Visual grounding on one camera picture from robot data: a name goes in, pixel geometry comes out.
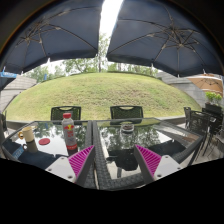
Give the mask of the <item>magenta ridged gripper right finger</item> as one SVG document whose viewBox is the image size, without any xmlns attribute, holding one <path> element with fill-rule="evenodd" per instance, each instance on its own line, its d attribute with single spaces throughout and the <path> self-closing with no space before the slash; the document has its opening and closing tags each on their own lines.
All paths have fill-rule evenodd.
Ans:
<svg viewBox="0 0 224 224">
<path fill-rule="evenodd" d="M 139 145 L 134 146 L 134 156 L 145 183 L 152 183 L 182 169 L 182 166 L 169 155 L 160 156 Z"/>
</svg>

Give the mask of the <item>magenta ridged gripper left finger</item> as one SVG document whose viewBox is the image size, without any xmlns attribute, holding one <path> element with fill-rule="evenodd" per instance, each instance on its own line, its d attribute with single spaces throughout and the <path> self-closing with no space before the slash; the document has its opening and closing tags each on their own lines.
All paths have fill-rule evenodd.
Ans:
<svg viewBox="0 0 224 224">
<path fill-rule="evenodd" d="M 69 157 L 61 156 L 46 171 L 75 184 L 84 184 L 95 156 L 95 146 L 91 145 Z"/>
</svg>

